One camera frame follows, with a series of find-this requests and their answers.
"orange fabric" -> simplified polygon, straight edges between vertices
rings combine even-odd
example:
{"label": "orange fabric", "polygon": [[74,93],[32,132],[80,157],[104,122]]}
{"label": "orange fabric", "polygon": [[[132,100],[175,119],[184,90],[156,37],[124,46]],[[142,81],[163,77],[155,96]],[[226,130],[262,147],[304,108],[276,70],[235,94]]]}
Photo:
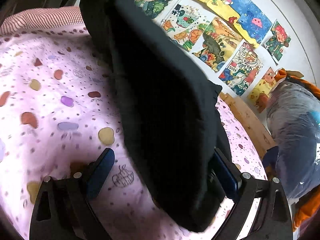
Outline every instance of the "orange fabric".
{"label": "orange fabric", "polygon": [[[275,80],[278,82],[280,79],[285,78],[287,76],[287,72],[284,69],[280,69],[278,71],[278,74],[275,76]],[[304,86],[317,98],[320,100],[320,89],[317,88],[315,85],[309,83],[308,81],[305,81],[304,79],[301,78],[297,78],[294,76],[290,76],[293,79],[298,80],[299,82],[301,82],[302,84],[304,84]]]}
{"label": "orange fabric", "polygon": [[320,206],[320,186],[318,190],[311,196],[311,198],[305,203],[294,216],[292,230],[295,231],[299,228],[303,221],[312,217]]}

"striped fabric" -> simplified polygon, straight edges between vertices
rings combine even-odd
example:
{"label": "striped fabric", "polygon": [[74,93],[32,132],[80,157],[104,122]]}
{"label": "striped fabric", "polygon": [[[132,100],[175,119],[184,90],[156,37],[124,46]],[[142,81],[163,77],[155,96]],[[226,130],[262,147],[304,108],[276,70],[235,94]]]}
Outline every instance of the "striped fabric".
{"label": "striped fabric", "polygon": [[5,19],[0,35],[9,35],[19,29],[52,29],[83,23],[80,8],[76,6],[29,9]]}

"polka dot bed sheet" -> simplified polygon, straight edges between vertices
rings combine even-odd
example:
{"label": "polka dot bed sheet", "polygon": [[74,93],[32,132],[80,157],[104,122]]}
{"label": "polka dot bed sheet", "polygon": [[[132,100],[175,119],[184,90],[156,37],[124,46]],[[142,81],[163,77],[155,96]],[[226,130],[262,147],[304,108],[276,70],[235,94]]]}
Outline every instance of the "polka dot bed sheet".
{"label": "polka dot bed sheet", "polygon": [[[109,75],[84,24],[17,30],[0,38],[1,207],[22,237],[29,239],[42,179],[47,175],[67,178],[110,147],[116,155],[115,165],[91,205],[113,240],[211,239],[233,202],[226,198],[221,203],[203,233],[179,227],[155,206],[124,146]],[[233,162],[241,172],[266,179],[241,124],[220,98],[216,107]],[[259,199],[239,239],[248,234],[258,205]]]}

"blue gripper pad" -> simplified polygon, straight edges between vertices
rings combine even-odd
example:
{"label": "blue gripper pad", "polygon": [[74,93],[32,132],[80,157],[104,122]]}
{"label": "blue gripper pad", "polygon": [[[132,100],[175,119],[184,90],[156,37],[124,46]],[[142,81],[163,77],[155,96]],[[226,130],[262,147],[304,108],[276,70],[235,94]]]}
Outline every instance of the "blue gripper pad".
{"label": "blue gripper pad", "polygon": [[86,197],[88,200],[96,198],[106,181],[113,164],[115,153],[112,149],[106,148],[100,157],[89,167],[91,176],[87,180]]}

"black fabric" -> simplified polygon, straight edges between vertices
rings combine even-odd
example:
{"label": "black fabric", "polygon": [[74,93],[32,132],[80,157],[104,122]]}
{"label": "black fabric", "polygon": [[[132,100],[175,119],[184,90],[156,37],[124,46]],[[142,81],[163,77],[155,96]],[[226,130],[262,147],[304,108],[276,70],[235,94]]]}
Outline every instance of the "black fabric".
{"label": "black fabric", "polygon": [[80,8],[96,46],[111,52],[125,145],[142,179],[179,225],[204,231],[220,205],[207,191],[218,133],[231,160],[215,108],[221,87],[207,81],[133,0],[81,0]]}

